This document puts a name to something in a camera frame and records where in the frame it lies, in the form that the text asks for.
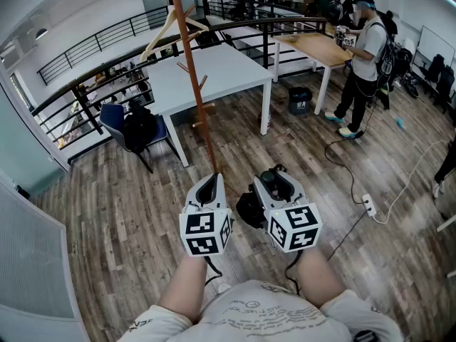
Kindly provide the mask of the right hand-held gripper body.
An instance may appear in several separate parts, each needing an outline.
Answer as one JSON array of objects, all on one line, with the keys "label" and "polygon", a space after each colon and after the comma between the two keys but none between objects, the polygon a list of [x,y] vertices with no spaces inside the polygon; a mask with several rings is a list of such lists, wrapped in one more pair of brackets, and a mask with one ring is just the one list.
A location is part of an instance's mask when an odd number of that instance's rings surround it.
[{"label": "right hand-held gripper body", "polygon": [[254,176],[253,191],[266,219],[266,232],[281,250],[316,246],[323,222],[298,180],[284,171],[265,171]]}]

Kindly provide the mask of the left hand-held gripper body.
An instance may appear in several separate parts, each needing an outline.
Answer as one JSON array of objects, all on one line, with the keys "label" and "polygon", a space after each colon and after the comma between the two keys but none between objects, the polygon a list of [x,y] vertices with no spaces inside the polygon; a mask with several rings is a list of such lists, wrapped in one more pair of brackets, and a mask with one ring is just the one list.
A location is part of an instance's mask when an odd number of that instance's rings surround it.
[{"label": "left hand-held gripper body", "polygon": [[189,256],[208,257],[224,252],[232,233],[232,210],[227,204],[222,174],[208,175],[189,190],[179,222],[180,237]]}]

